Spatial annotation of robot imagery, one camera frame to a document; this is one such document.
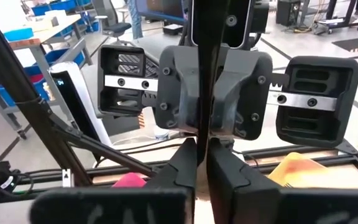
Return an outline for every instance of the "workbench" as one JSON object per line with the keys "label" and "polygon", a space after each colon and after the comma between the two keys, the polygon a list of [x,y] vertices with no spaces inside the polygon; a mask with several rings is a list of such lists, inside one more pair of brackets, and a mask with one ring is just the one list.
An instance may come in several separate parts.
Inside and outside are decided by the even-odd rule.
{"label": "workbench", "polygon": [[[29,39],[9,42],[9,45],[11,46],[12,50],[30,49],[32,55],[35,58],[35,61],[37,62],[42,72],[42,75],[45,78],[45,81],[48,83],[48,86],[52,91],[53,96],[55,97],[55,100],[50,101],[49,105],[59,105],[69,121],[73,121],[73,118],[67,108],[66,103],[63,100],[62,95],[60,94],[58,88],[56,87],[54,81],[52,80],[48,72],[49,64],[45,58],[45,50],[42,47],[42,44],[65,41],[63,36],[56,37],[56,35],[61,33],[62,30],[72,25],[73,31],[75,33],[76,38],[78,39],[78,42],[73,47],[71,47],[56,63],[64,61],[73,61],[73,59],[80,52],[83,52],[85,61],[80,66],[82,67],[84,63],[92,65],[90,54],[88,52],[88,49],[86,49],[85,40],[81,38],[82,34],[80,28],[78,27],[78,24],[76,23],[80,19],[81,16],[78,14],[67,16],[64,20],[59,20],[58,26],[47,30],[34,32],[34,36]],[[11,125],[12,128],[18,132],[20,137],[25,138],[22,126],[21,124],[19,124],[19,122],[17,122],[17,118],[14,115],[14,113],[18,111],[19,109],[16,106],[8,106],[0,96],[0,113],[2,114],[2,117],[4,117],[4,119],[9,123],[9,125]]]}

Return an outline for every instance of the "red object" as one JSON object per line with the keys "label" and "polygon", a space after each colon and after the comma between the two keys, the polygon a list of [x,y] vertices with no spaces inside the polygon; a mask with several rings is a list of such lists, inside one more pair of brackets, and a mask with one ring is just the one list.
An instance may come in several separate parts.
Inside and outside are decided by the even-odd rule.
{"label": "red object", "polygon": [[44,76],[42,74],[30,76],[30,80],[32,83],[37,83],[37,82],[41,81],[41,79],[43,79],[43,78],[44,78]]}
{"label": "red object", "polygon": [[112,187],[143,187],[145,184],[144,179],[131,172],[121,177]]}

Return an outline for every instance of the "white label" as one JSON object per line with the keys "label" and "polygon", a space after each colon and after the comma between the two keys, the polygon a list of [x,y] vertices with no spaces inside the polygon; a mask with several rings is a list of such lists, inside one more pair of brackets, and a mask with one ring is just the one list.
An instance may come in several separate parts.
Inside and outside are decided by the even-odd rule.
{"label": "white label", "polygon": [[3,184],[1,184],[0,188],[5,189],[9,184],[13,181],[13,176],[10,176]]}

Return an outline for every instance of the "blue bin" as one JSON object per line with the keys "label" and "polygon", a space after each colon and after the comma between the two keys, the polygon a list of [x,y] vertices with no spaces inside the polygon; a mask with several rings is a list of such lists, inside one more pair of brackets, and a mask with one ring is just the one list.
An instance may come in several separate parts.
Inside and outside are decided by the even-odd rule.
{"label": "blue bin", "polygon": [[71,35],[71,33],[73,32],[74,28],[73,28],[73,25],[70,25],[68,26],[67,28],[64,28],[62,30],[62,33],[58,33],[56,35],[54,35],[54,37],[61,37],[61,36],[68,36],[68,35]]}
{"label": "blue bin", "polygon": [[89,3],[91,3],[91,0],[76,0],[77,6],[84,6]]}
{"label": "blue bin", "polygon": [[4,36],[8,41],[18,41],[31,38],[34,36],[34,33],[32,28],[23,28],[5,32]]}
{"label": "blue bin", "polygon": [[[26,67],[26,68],[24,68],[24,72],[29,77],[40,75],[41,71],[38,68],[38,66],[36,66],[36,67],[37,67],[36,69],[34,69],[34,66]],[[34,84],[35,90],[37,90],[37,92],[40,94],[40,96],[43,99],[46,99],[47,101],[49,101],[48,94],[47,94],[47,92],[45,92],[44,87],[43,87],[44,82],[45,82],[45,79],[42,78],[41,80],[34,82],[33,84]],[[9,96],[9,93],[5,90],[4,87],[2,87],[2,85],[0,85],[0,96],[4,99],[5,103],[8,106],[15,106],[14,100],[11,98],[11,96]]]}
{"label": "blue bin", "polygon": [[[67,1],[55,2],[50,4],[50,8],[52,10],[70,10],[70,9],[74,9],[75,7],[76,7],[75,0],[67,0]],[[35,6],[32,7],[31,9],[34,12],[35,16],[43,16],[45,15],[45,12],[50,10],[47,4],[41,6]]]}
{"label": "blue bin", "polygon": [[[68,49],[53,50],[53,51],[47,53],[45,55],[45,58],[47,59],[49,66],[53,65],[53,63],[55,63],[67,50]],[[80,65],[84,61],[84,59],[85,59],[84,55],[81,52],[80,54],[78,54],[77,57],[74,58],[74,62],[77,65]],[[38,65],[36,63],[33,66],[24,68],[24,71],[29,77],[42,74],[40,68],[38,67]],[[40,81],[33,83],[33,84],[34,84],[37,92],[41,95],[41,97],[43,99],[46,99],[47,101],[49,101],[48,94],[45,92],[44,87],[43,87],[44,82],[45,82],[45,79],[43,78]],[[11,96],[9,96],[8,92],[2,86],[0,86],[0,95],[2,96],[2,98],[4,99],[4,101],[6,102],[6,104],[8,106],[15,106],[14,100],[11,98]]]}
{"label": "blue bin", "polygon": [[[92,22],[92,30],[93,32],[99,31],[99,22],[98,21],[94,21]],[[86,32],[92,32],[90,26],[86,27]]]}

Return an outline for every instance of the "pink object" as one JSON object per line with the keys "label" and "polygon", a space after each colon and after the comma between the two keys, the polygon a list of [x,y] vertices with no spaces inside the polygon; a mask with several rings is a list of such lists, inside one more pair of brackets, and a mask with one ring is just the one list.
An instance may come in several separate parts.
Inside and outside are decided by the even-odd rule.
{"label": "pink object", "polygon": [[143,187],[145,184],[146,181],[144,179],[130,172],[121,177],[112,187]]}

